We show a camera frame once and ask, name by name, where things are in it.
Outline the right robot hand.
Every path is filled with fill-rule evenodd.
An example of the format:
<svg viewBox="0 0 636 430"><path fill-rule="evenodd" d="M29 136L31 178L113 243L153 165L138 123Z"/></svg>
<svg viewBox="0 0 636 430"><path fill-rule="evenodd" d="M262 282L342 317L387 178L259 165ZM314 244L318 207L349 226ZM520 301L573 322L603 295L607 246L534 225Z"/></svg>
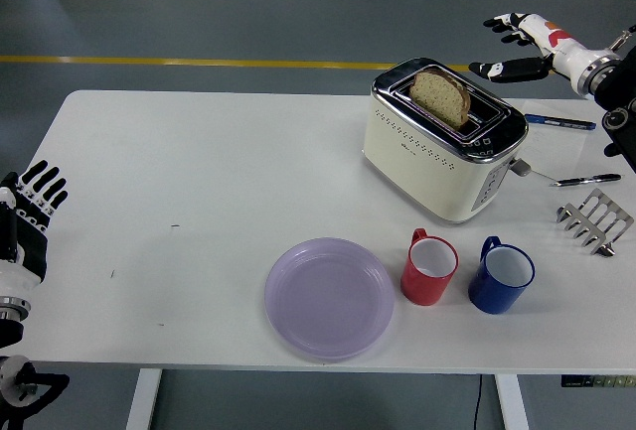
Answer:
<svg viewBox="0 0 636 430"><path fill-rule="evenodd" d="M504 43L534 45L540 54L534 58L497 63L472 63L469 70L497 83L540 80L555 72L569 80L580 96L592 95L605 73L621 62L609 49L591 50L557 24L537 15L508 13L488 19L484 26L503 33Z"/></svg>

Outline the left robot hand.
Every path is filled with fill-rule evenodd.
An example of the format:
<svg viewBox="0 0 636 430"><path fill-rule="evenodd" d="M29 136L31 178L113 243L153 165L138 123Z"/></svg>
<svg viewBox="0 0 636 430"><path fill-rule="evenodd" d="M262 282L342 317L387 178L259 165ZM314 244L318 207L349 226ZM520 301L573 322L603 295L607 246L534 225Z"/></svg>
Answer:
<svg viewBox="0 0 636 430"><path fill-rule="evenodd" d="M41 160L1 181L1 296L24 300L47 271L47 230L66 200L67 180Z"/></svg>

